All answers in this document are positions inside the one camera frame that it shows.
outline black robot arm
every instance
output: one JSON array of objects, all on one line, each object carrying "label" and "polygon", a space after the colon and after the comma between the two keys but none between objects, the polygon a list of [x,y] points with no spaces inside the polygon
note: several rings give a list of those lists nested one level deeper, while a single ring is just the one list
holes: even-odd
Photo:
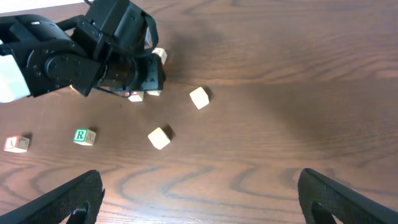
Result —
[{"label": "black robot arm", "polygon": [[92,88],[128,96],[161,90],[165,81],[152,53],[155,21],[129,0],[96,0],[85,16],[58,24],[37,15],[0,17],[0,40],[0,59],[14,57],[31,96],[70,85],[84,96]]}]

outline black object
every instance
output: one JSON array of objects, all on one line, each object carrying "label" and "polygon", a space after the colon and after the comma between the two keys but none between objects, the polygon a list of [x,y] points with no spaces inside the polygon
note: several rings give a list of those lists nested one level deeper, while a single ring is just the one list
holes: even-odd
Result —
[{"label": "black object", "polygon": [[123,96],[163,89],[161,60],[152,54],[155,20],[129,0],[96,0],[85,16],[57,24],[38,15],[0,17],[0,39],[0,55],[13,55],[34,97],[69,85],[84,96],[92,88]]},{"label": "black object", "polygon": [[0,216],[0,223],[54,224],[70,215],[67,224],[95,223],[105,190],[100,173],[91,170],[49,193]]},{"label": "black object", "polygon": [[298,197],[308,224],[398,223],[398,213],[331,180],[312,169],[304,169],[298,180]]}]

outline wooden tabletop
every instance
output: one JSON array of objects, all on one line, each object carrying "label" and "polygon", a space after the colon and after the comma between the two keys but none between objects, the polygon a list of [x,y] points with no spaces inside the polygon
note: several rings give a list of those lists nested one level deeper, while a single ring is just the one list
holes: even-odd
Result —
[{"label": "wooden tabletop", "polygon": [[[160,97],[69,88],[0,105],[0,213],[101,172],[97,223],[304,223],[310,167],[398,210],[398,2],[135,1],[169,52]],[[60,21],[75,4],[29,11]],[[197,110],[189,93],[211,90]],[[147,135],[174,132],[159,151]],[[92,128],[92,147],[72,142]]]}]

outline toy block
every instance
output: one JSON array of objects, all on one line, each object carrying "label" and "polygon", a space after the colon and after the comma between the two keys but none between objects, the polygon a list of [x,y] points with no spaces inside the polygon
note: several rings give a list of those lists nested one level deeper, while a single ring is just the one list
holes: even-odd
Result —
[{"label": "toy block", "polygon": [[160,59],[162,59],[163,65],[166,63],[167,53],[165,49],[156,47],[152,53],[157,54],[160,57]]},{"label": "toy block", "polygon": [[96,133],[89,129],[77,129],[73,142],[82,146],[92,146],[94,144]]},{"label": "toy block", "polygon": [[152,90],[152,91],[147,91],[147,93],[149,94],[149,95],[152,95],[152,96],[160,96],[160,93],[162,92],[162,90]]},{"label": "toy block", "polygon": [[170,143],[169,137],[167,137],[166,133],[164,133],[161,128],[155,129],[155,131],[148,135],[148,138],[158,150],[163,149]]},{"label": "toy block", "polygon": [[209,96],[202,87],[199,87],[191,92],[190,96],[198,110],[209,104]]},{"label": "toy block", "polygon": [[6,143],[4,144],[4,150],[15,153],[26,152],[29,147],[29,141],[29,138],[24,138],[21,136],[8,137],[6,138]]},{"label": "toy block", "polygon": [[131,102],[142,102],[144,100],[144,92],[143,91],[137,91],[137,92],[132,92],[129,100]]}]

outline block with green letter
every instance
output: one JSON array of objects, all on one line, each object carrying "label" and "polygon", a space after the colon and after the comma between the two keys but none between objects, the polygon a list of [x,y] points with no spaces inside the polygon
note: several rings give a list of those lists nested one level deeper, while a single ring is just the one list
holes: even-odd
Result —
[{"label": "block with green letter", "polygon": [[95,140],[95,132],[89,129],[77,129],[73,142],[83,146],[92,146]]}]

